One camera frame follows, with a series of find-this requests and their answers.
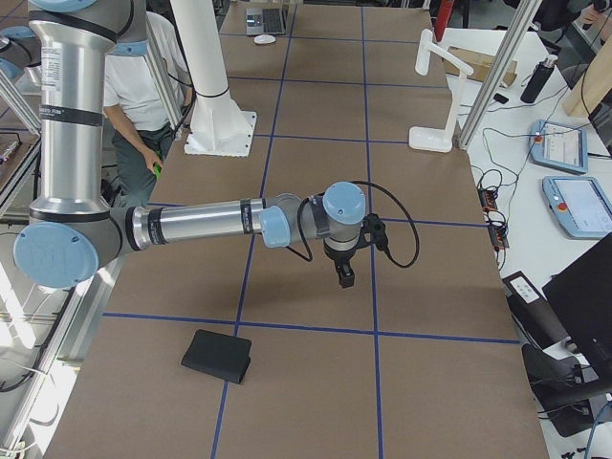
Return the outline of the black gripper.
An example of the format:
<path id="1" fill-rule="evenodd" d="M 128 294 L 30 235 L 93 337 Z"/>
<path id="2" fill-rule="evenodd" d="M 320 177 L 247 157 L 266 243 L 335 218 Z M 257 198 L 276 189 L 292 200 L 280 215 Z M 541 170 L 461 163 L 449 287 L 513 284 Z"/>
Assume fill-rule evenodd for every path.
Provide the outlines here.
<path id="1" fill-rule="evenodd" d="M 355 273 L 350 262 L 357 251 L 357 240 L 340 242 L 328 237 L 323 240 L 323 248 L 326 256 L 335 264 L 340 287 L 353 287 Z"/>

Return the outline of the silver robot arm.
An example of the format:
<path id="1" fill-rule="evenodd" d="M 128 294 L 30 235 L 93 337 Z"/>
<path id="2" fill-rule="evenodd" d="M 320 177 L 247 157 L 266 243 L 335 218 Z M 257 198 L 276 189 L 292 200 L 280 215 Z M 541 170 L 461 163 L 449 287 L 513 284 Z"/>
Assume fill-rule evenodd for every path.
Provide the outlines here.
<path id="1" fill-rule="evenodd" d="M 300 199 L 176 208 L 112 208 L 100 194 L 105 58 L 139 45 L 146 13 L 137 1 L 32 1 L 29 24 L 41 42 L 41 192 L 13 245 L 16 267 L 34 282 L 69 288 L 119 256 L 176 241 L 258 233 L 270 248 L 320 239 L 339 282 L 353 284 L 350 260 L 365 231 L 365 196 L 350 182 Z"/>
<path id="2" fill-rule="evenodd" d="M 41 42 L 28 26 L 13 26 L 1 31 L 1 71 L 11 80 L 21 77 L 26 68 L 41 65 Z"/>

